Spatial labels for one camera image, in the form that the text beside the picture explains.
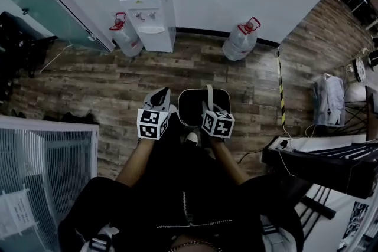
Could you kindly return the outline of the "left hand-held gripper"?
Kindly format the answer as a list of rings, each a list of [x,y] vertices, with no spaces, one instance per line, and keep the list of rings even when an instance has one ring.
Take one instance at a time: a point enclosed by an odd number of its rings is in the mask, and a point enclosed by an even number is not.
[[[146,95],[141,109],[138,109],[138,138],[160,140],[168,127],[171,89],[161,87]]]

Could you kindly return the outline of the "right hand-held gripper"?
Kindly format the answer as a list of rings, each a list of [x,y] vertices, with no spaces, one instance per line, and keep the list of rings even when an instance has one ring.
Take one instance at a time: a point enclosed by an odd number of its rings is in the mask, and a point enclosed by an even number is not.
[[[233,115],[216,104],[211,110],[205,101],[202,101],[202,110],[201,129],[211,137],[229,139],[235,123]]]

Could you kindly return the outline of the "person's left forearm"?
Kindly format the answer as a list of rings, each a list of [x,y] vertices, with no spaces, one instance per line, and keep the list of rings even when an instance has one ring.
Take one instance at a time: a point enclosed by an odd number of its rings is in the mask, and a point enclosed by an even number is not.
[[[154,143],[155,141],[151,139],[141,139],[139,141],[137,147],[116,177],[117,182],[130,188],[138,183],[145,172]]]

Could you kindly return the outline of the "person's right forearm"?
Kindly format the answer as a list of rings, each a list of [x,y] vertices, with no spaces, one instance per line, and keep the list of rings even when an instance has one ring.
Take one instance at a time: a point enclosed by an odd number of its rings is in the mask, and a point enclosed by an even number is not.
[[[223,167],[225,173],[235,184],[241,185],[250,179],[248,174],[237,164],[220,138],[210,137],[210,144],[216,161]]]

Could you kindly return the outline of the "yellow black floor tape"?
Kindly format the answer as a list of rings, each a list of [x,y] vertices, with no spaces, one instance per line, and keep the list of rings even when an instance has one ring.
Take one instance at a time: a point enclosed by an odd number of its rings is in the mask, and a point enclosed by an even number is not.
[[[278,81],[279,81],[279,92],[280,92],[280,104],[281,104],[281,125],[283,130],[285,130],[285,95],[284,95],[284,87],[283,87],[283,79],[282,79],[282,64],[281,64],[281,51],[280,47],[277,48],[276,51],[277,56],[277,65],[278,65]]]

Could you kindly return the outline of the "person's black clothing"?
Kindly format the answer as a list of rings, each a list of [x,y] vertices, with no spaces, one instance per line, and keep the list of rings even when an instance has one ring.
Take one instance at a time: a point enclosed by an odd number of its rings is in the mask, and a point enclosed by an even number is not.
[[[304,232],[273,174],[235,184],[212,149],[181,141],[172,114],[132,188],[91,179],[58,227],[61,252],[302,252]]]

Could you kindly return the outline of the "white water dispenser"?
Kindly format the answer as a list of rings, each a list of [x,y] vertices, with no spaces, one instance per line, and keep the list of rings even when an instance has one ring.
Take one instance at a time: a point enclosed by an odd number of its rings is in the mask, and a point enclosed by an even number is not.
[[[120,0],[147,51],[171,53],[176,38],[173,0]]]

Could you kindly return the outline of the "clear plastic bag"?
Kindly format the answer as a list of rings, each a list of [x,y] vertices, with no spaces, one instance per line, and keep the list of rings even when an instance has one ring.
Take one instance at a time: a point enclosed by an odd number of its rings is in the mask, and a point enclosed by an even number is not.
[[[326,127],[345,125],[345,95],[341,78],[324,73],[312,83],[314,124]]]

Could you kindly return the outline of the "black metal rack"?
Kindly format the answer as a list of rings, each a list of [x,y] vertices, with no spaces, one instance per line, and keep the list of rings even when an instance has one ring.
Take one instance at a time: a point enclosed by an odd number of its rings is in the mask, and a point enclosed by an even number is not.
[[[378,142],[314,150],[264,148],[262,162],[313,184],[366,199],[378,184]]]

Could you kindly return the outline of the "frosted glass door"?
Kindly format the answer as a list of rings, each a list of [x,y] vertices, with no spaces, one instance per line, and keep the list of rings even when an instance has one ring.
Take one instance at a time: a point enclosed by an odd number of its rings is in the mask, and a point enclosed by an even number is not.
[[[27,15],[22,14],[23,8],[30,10]],[[0,13],[4,11],[20,17],[44,37],[55,35],[75,47],[110,51],[60,0],[0,0]]]

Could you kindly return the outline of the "black office chair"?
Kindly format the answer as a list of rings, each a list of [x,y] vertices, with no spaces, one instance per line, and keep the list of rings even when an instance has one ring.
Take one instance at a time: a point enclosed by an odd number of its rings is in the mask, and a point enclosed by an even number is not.
[[[359,8],[357,9],[357,19],[361,22],[361,25],[369,25],[371,24],[376,17],[378,16],[378,13],[372,3],[371,0],[366,0],[367,2],[363,2]]]
[[[0,13],[0,104],[10,99],[21,70],[34,78],[57,39],[55,35],[44,37],[20,17],[6,11]]]

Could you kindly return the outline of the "white printed paper sheet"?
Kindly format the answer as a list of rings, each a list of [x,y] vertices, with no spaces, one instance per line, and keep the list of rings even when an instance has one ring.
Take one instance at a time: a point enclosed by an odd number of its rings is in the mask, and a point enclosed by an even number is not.
[[[28,198],[29,188],[23,185],[20,191],[0,194],[0,240],[33,228],[38,229]]]

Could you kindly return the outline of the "dark brown wooden frame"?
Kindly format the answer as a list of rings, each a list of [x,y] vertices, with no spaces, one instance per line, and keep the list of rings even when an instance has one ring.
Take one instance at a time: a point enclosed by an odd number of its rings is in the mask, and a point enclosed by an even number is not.
[[[367,104],[366,140],[378,139],[378,91],[365,86]]]

